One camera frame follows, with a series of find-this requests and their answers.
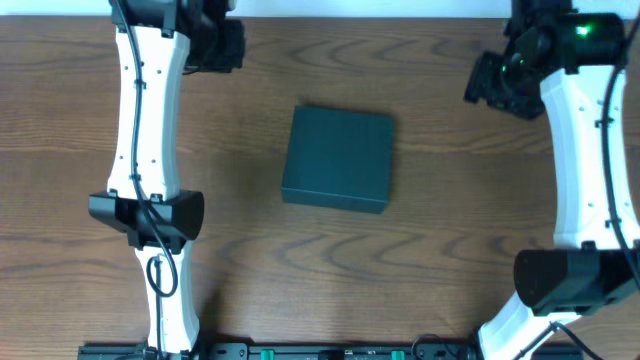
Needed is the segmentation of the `black gift box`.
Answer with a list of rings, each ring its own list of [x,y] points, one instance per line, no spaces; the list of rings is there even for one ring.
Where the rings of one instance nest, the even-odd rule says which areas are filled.
[[[381,214],[390,199],[394,119],[297,106],[281,194],[286,203]]]

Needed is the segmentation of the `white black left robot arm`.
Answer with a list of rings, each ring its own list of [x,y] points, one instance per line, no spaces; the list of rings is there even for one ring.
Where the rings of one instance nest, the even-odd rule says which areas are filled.
[[[92,218],[123,233],[144,276],[149,332],[131,348],[85,346],[82,356],[206,359],[192,291],[192,250],[204,220],[200,191],[181,185],[177,130],[181,85],[198,73],[241,68],[244,26],[235,0],[112,0],[120,69],[115,156]]]

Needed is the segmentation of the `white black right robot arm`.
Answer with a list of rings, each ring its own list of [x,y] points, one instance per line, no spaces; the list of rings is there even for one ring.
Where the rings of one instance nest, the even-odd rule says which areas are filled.
[[[614,13],[569,1],[511,4],[501,53],[476,61],[464,98],[549,120],[557,188],[554,245],[523,250],[514,294],[460,352],[463,359],[531,359],[572,322],[639,289],[639,223],[628,185],[623,99],[637,33]]]

